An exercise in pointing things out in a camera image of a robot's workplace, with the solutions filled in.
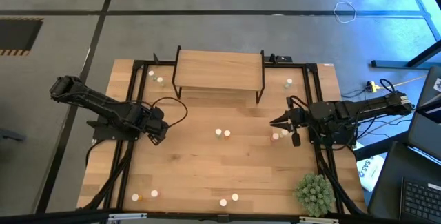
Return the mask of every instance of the green succulent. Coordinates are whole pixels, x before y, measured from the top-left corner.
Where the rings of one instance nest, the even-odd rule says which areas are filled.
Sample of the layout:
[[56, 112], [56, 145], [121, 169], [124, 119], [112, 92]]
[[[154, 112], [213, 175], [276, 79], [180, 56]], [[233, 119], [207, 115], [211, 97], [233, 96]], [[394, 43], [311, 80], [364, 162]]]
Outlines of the green succulent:
[[294, 190], [294, 195], [310, 216], [319, 217], [332, 210], [336, 201], [332, 186], [323, 175], [306, 174]]

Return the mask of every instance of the yellow plug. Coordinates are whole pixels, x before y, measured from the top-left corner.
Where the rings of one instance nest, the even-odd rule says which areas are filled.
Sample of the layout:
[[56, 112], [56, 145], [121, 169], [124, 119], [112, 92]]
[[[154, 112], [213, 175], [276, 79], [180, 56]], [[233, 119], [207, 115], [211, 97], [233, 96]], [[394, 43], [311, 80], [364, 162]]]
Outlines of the yellow plug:
[[374, 81], [371, 81], [372, 92], [377, 92], [377, 89], [380, 89], [379, 85], [376, 85]]

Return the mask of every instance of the small cup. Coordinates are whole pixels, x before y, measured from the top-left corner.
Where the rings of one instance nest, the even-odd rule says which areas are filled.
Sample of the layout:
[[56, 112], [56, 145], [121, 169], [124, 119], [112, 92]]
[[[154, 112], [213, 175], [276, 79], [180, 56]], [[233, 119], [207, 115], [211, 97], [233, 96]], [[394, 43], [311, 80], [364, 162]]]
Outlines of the small cup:
[[220, 128], [216, 129], [215, 134], [216, 134], [216, 138], [219, 139], [222, 136], [222, 130]]
[[222, 199], [219, 201], [220, 206], [225, 207], [227, 205], [227, 200]]
[[276, 134], [276, 133], [273, 133], [273, 135], [271, 135], [271, 141], [273, 141], [273, 142], [275, 142], [275, 141], [277, 141], [278, 140], [278, 134]]
[[159, 192], [158, 192], [157, 190], [152, 190], [152, 191], [150, 192], [150, 196], [151, 196], [151, 197], [158, 197], [158, 196], [159, 196]]
[[292, 84], [292, 79], [287, 79], [287, 82], [285, 84], [285, 89], [291, 87], [291, 84]]
[[223, 132], [223, 136], [225, 137], [225, 139], [228, 139], [231, 134], [232, 133], [229, 130], [226, 130], [225, 132]]
[[232, 200], [233, 201], [239, 201], [239, 195], [236, 194], [236, 193], [232, 194]]
[[288, 130], [282, 130], [281, 132], [280, 132], [280, 137], [281, 138], [283, 138], [283, 137], [285, 137], [285, 136], [287, 136], [289, 133], [288, 133]]
[[161, 84], [161, 87], [164, 87], [164, 80], [163, 80], [163, 78], [162, 77], [159, 77], [158, 79], [157, 79], [157, 81], [158, 81], [158, 83], [160, 83]]
[[138, 195], [138, 194], [133, 194], [132, 195], [132, 201], [141, 201], [143, 200], [143, 197]]
[[156, 76], [154, 74], [154, 71], [149, 71], [149, 77], [153, 77], [153, 81], [156, 81]]

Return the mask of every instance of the black floor stripe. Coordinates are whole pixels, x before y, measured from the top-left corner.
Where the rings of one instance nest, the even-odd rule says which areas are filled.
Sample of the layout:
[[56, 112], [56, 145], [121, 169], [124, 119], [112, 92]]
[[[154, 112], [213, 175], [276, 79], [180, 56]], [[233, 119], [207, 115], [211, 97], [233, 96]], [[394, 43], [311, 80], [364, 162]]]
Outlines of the black floor stripe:
[[[340, 16], [353, 16], [354, 11], [336, 11]], [[334, 16], [332, 10], [109, 10], [107, 16], [155, 15], [284, 15], [284, 16]], [[359, 10], [358, 17], [423, 17], [419, 10]]]
[[102, 13], [100, 10], [0, 10], [0, 16], [88, 16]]
[[[150, 15], [285, 15], [333, 16], [332, 10], [0, 10], [0, 16], [150, 16]], [[340, 16], [352, 16], [351, 10], [339, 10]], [[358, 17], [423, 17], [420, 10], [358, 10]]]
[[[103, 9], [101, 10], [101, 14], [98, 19], [98, 23], [96, 24], [94, 34], [92, 36], [92, 41], [90, 43], [90, 51], [88, 52], [88, 56], [86, 57], [83, 69], [80, 73], [80, 79], [85, 83], [89, 74], [90, 66], [92, 65], [92, 60], [96, 51], [96, 47], [99, 42], [99, 37], [101, 36], [101, 31], [103, 30], [104, 21], [105, 21], [105, 12], [108, 11], [111, 0], [105, 0], [103, 4]], [[57, 179], [57, 174], [59, 168], [61, 166], [61, 162], [63, 160], [63, 155], [68, 144], [70, 132], [72, 131], [72, 126], [74, 124], [75, 116], [76, 116], [77, 107], [70, 106], [68, 110], [68, 115], [65, 119], [65, 125], [61, 130], [61, 134], [59, 136], [57, 149], [54, 155], [54, 158], [51, 162], [51, 166], [48, 172], [48, 176], [45, 180], [45, 184], [43, 186], [43, 190], [41, 192], [41, 197], [39, 199], [36, 213], [44, 213], [48, 208], [48, 203], [50, 200], [50, 195], [55, 185], [55, 181]]]

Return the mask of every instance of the yellow and black tape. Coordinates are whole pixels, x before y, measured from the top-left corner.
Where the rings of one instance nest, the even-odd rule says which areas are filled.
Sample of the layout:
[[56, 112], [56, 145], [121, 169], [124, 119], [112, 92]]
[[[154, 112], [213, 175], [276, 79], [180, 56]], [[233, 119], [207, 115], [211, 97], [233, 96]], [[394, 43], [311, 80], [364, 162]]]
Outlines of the yellow and black tape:
[[43, 21], [41, 17], [0, 17], [0, 20]]
[[2, 50], [0, 49], [0, 56], [27, 56], [29, 51], [27, 50]]

